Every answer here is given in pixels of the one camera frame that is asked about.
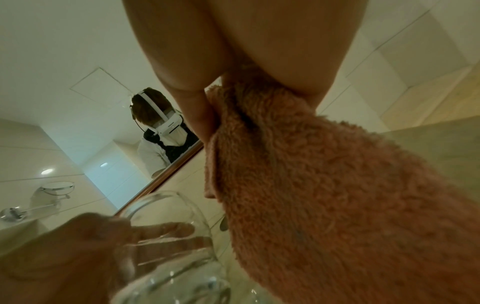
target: person's left hand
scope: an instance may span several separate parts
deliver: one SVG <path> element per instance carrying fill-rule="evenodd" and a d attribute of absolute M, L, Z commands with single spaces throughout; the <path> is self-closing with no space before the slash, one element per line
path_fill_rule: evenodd
<path fill-rule="evenodd" d="M 193 231 L 185 223 L 139 228 L 126 219 L 82 214 L 0 258 L 2 303 L 108 303 L 112 286 L 121 287 L 115 248 L 167 233 L 185 237 Z M 133 259 L 150 260 L 211 245 L 208 238 L 181 239 L 142 246 Z"/>

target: white sleeve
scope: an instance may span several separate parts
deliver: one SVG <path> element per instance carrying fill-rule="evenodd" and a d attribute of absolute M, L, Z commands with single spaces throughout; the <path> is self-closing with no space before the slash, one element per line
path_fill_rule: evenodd
<path fill-rule="evenodd" d="M 170 165 L 170 162 L 165 155 L 165 150 L 145 138 L 140 140 L 138 145 L 138 155 L 140 156 L 141 161 L 145 164 L 151 177 L 153 177 L 155 172 L 165 169 Z"/>

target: towel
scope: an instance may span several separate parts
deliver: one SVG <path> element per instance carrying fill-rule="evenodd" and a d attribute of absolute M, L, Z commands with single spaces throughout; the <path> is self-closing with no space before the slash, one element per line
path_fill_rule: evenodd
<path fill-rule="evenodd" d="M 205 195 L 253 280 L 289 304 L 480 302 L 479 206 L 424 160 L 268 77 L 207 96 Z"/>

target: headset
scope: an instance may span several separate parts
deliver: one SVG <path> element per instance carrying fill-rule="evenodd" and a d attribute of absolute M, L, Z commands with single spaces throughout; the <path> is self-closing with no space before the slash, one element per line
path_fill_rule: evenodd
<path fill-rule="evenodd" d="M 146 102 L 157 112 L 157 114 L 165 121 L 160 127 L 154 128 L 152 126 L 147 126 L 150 130 L 152 130 L 155 134 L 160 136 L 168 136 L 171 132 L 173 132 L 176 128 L 178 128 L 183 122 L 184 119 L 174 110 L 174 114 L 172 117 L 168 118 L 165 113 L 157 106 L 157 104 L 145 93 L 145 91 L 141 91 L 138 93 Z M 130 105 L 131 116 L 135 122 L 137 122 L 135 115 L 132 111 L 132 105 Z"/>

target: white headset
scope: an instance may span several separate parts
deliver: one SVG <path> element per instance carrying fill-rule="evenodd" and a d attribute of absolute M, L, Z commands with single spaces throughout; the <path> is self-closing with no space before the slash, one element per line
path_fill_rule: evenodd
<path fill-rule="evenodd" d="M 155 129 L 154 127 L 147 126 L 150 130 L 155 132 L 156 134 L 160 136 L 167 136 L 169 135 L 173 130 L 175 130 L 179 125 L 184 122 L 183 118 L 175 112 L 172 117 L 168 118 L 162 110 L 157 106 L 157 104 L 147 95 L 145 94 L 144 91 L 141 91 L 139 95 L 145 99 L 146 102 L 155 110 L 155 112 L 160 115 L 160 117 L 165 121 L 159 128 Z"/>

